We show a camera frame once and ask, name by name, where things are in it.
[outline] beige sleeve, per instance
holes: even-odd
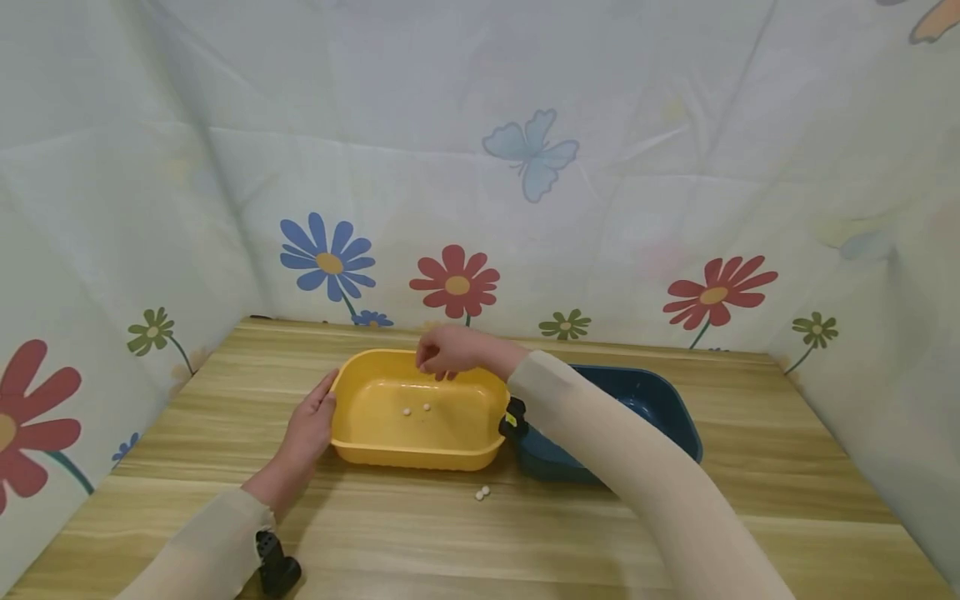
[[[707,474],[657,428],[545,352],[509,386],[532,425],[644,517],[680,598],[794,597]]]
[[[222,492],[116,600],[232,600],[260,567],[256,533],[275,526],[270,509],[253,496]]]

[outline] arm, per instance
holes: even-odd
[[[276,455],[239,490],[191,518],[116,600],[230,600],[260,567],[256,533],[273,530],[313,476],[330,443],[337,372],[297,406]]]
[[[549,354],[441,329],[424,336],[421,369],[449,378],[480,366],[507,381],[528,421],[645,517],[680,598],[794,597],[707,474],[657,428]]]

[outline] yellow plastic basin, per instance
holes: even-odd
[[[503,444],[497,425],[510,401],[507,386],[482,369],[436,381],[417,370],[414,358],[410,350],[375,349],[347,361],[333,382],[337,454],[350,463],[388,467],[489,465]]]

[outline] wooden table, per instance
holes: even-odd
[[[274,453],[328,370],[417,335],[245,320],[50,544],[9,598],[112,598],[216,492]],[[529,342],[579,364],[642,367],[680,391],[703,467],[798,598],[952,598],[946,583],[766,356]],[[473,495],[487,484],[492,495]],[[520,475],[506,448],[479,473],[324,458],[279,527],[296,597],[673,598],[643,522],[610,492]],[[244,598],[257,596],[258,583]]]

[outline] black clip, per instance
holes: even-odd
[[[524,418],[526,412],[527,405],[523,403],[523,400],[510,398],[510,403],[507,404],[507,414],[503,416],[500,425],[497,427],[500,435],[511,442],[518,442],[523,436],[527,435],[527,432],[530,431],[530,425]]]
[[[282,598],[300,580],[300,563],[283,556],[280,540],[269,531],[256,533],[256,551],[260,555],[260,585],[270,598]]]

